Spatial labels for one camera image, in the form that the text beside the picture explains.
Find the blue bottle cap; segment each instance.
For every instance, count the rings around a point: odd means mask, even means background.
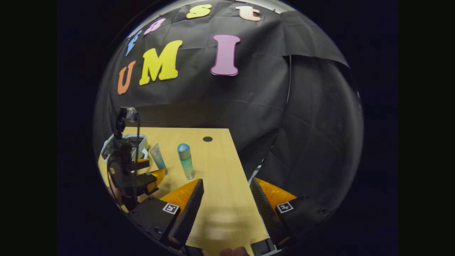
[[[178,157],[180,160],[186,160],[191,156],[190,146],[182,143],[177,147]]]

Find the foam letter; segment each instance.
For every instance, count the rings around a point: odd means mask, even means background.
[[[128,86],[130,86],[131,72],[133,71],[133,66],[135,63],[136,63],[136,61],[132,61],[130,64],[128,64],[128,73],[126,74],[125,85],[122,85],[122,83],[123,83],[123,75],[125,74],[126,67],[124,67],[120,70],[120,73],[118,74],[118,85],[117,85],[118,94],[124,94],[126,92],[126,90],[128,90]]]
[[[187,14],[188,19],[203,17],[210,13],[212,5],[198,5],[190,9],[190,13]]]
[[[253,9],[251,6],[237,6],[235,9],[240,10],[240,17],[246,20],[260,21],[261,17],[254,16],[253,12],[260,13],[259,10]]]
[[[144,32],[144,35],[147,35],[148,33],[157,30],[161,26],[161,23],[163,23],[164,20],[165,20],[165,18],[162,18],[160,20],[153,22],[150,25],[150,27]]]
[[[160,80],[176,78],[178,71],[175,69],[175,60],[177,58],[177,50],[182,45],[182,40],[175,40],[166,45],[161,55],[158,57],[155,48],[152,48],[144,53],[144,65],[142,66],[142,77],[139,80],[140,85],[147,84],[150,82],[148,73],[152,77],[152,81],[157,79],[158,72],[161,72],[158,76]]]
[[[234,66],[235,45],[240,42],[240,38],[232,35],[215,35],[217,42],[217,59],[215,66],[210,69],[213,75],[235,76],[238,69]]]
[[[128,53],[131,51],[131,49],[133,49],[134,43],[136,42],[137,37],[139,36],[139,33],[141,33],[141,32],[142,32],[142,30],[139,31],[139,32],[131,39],[131,41],[128,43],[128,50],[126,51],[126,55],[125,55],[125,56],[127,56]]]

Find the wooden table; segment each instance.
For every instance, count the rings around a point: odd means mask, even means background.
[[[126,127],[123,134],[136,132],[136,128]],[[244,246],[253,256],[251,244],[267,239],[268,235],[229,130],[142,127],[140,133],[147,136],[151,166],[138,173],[158,169],[150,155],[150,149],[156,143],[160,145],[168,170],[159,190],[152,196],[161,198],[194,179],[204,180],[204,196],[186,245],[202,248],[206,256],[218,256],[222,249]],[[206,136],[213,140],[203,141]],[[191,148],[195,171],[192,180],[185,177],[178,158],[177,146],[180,143],[186,143]],[[106,165],[101,157],[98,164],[108,186]],[[146,197],[143,194],[138,199],[141,202]]]

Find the finger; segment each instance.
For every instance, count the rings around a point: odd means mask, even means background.
[[[226,248],[220,252],[220,256],[232,256],[232,249]]]
[[[247,249],[245,249],[245,247],[243,247],[243,246],[235,248],[232,255],[233,256],[250,256],[247,253]]]

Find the black cable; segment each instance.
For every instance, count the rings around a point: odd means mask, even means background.
[[[137,116],[137,137],[136,137],[136,165],[135,165],[135,170],[134,170],[134,175],[133,175],[133,194],[134,194],[134,203],[136,204],[137,207],[137,195],[136,195],[136,176],[137,176],[137,167],[139,166],[139,127],[141,126],[141,119],[139,118],[139,115],[136,114]]]

